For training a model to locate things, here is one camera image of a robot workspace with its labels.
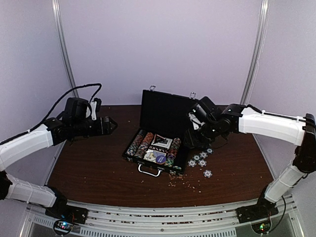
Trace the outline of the brown poker chip roll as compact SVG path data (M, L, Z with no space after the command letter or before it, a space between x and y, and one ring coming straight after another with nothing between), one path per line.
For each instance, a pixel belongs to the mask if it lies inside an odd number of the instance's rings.
M146 144L150 144L152 139L154 137L154 134L151 132L148 132L145 136L145 138L143 139L142 143L146 143Z

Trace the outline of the clear round dealer button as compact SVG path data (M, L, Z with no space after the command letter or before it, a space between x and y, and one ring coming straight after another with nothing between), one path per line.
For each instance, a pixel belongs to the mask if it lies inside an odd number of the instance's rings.
M154 162L156 161L156 154L154 151L147 151L144 155L144 160Z

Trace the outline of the black poker case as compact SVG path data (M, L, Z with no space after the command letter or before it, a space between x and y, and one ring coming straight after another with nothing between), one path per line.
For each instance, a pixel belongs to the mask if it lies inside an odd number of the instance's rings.
M136 163L138 165L139 172L143 172L143 167L151 167L157 170L158 173L166 172L171 175L183 175L188 154L190 149L184 146L184 133L187 129L192 127L192 123L188 118L189 109L197 102L195 93L191 93L190 96L185 97L181 95L175 95L165 92L155 91L155 86L152 85L148 90L142 92L142 104L140 113L140 122L137 132L134 134L133 139L129 142L125 148L122 156L127 161ZM181 145L178 150L177 156L174 160L173 166L182 167L181 170L168 167L165 164L157 164L144 160L144 158L136 158L134 155L129 156L126 154L128 147L135 139L140 130L158 135L166 138L174 139L180 138ZM148 144L148 150L155 150L166 153L169 149L158 148Z

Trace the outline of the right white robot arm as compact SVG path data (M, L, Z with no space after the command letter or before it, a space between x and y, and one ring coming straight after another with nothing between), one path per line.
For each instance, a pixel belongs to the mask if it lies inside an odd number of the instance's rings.
M286 116L240 104L230 104L221 110L216 105L198 102L186 117L192 128L185 136L193 148L206 147L218 136L227 137L231 133L261 135L296 147L293 161L263 189L254 205L253 214L258 218L265 217L286 192L316 170L316 123L312 114Z

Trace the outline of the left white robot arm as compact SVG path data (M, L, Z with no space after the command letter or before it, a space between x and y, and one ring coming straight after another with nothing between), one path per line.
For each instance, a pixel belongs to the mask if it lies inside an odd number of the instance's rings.
M76 137L110 135L118 124L110 117L85 118L77 122L64 122L56 118L44 121L38 128L24 132L0 144L0 198L34 203L46 208L60 219L71 215L67 198L58 190L20 180L6 172L17 161L46 148Z

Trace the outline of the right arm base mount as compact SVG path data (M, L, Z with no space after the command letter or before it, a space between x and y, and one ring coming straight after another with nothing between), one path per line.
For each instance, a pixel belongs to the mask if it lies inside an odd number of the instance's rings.
M275 203L269 201L258 201L254 205L242 206L236 209L239 223L253 222L260 219L267 219L279 213Z

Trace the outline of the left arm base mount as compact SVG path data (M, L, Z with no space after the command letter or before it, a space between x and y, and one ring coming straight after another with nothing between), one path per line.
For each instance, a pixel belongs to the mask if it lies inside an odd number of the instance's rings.
M57 219L75 224L85 224L88 209L68 205L64 200L59 200L52 207L45 207L45 214Z

